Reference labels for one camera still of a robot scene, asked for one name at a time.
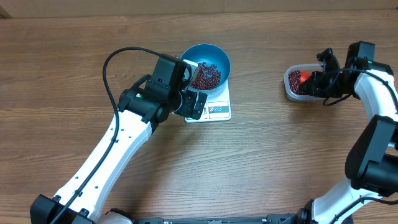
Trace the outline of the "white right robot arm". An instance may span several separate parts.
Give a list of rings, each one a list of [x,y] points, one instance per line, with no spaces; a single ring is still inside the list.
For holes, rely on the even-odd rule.
[[[296,214],[270,214],[263,223],[352,223],[353,213],[370,202],[397,204],[388,200],[397,192],[397,156],[386,152],[397,147],[397,90],[391,67],[374,61],[375,49],[369,42],[351,44],[341,67],[327,48],[317,54],[321,70],[300,79],[299,91],[324,105],[329,98],[359,99],[369,123],[346,158],[341,181]]]

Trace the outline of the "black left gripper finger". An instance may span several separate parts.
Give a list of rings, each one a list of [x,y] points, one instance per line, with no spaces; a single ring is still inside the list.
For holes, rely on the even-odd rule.
[[[187,90],[180,94],[182,96],[181,105],[174,113],[180,116],[198,116],[199,112],[195,109],[198,93]]]
[[[191,115],[191,118],[194,120],[199,120],[202,116],[203,109],[205,107],[206,99],[207,99],[207,94],[203,92],[199,92],[197,101],[195,103],[195,106],[193,108],[193,112]]]

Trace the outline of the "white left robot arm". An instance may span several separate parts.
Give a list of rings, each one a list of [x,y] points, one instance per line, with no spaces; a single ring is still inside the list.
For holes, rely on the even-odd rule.
[[[39,195],[30,208],[32,223],[134,223],[116,208],[101,212],[131,157],[170,113],[199,119],[207,95],[191,90],[139,88],[124,90],[106,133],[53,198]]]

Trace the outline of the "red plastic measuring scoop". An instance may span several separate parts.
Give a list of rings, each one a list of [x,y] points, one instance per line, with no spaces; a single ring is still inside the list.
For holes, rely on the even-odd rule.
[[[299,84],[303,84],[305,81],[307,81],[310,78],[310,74],[304,71],[300,72],[300,81]]]

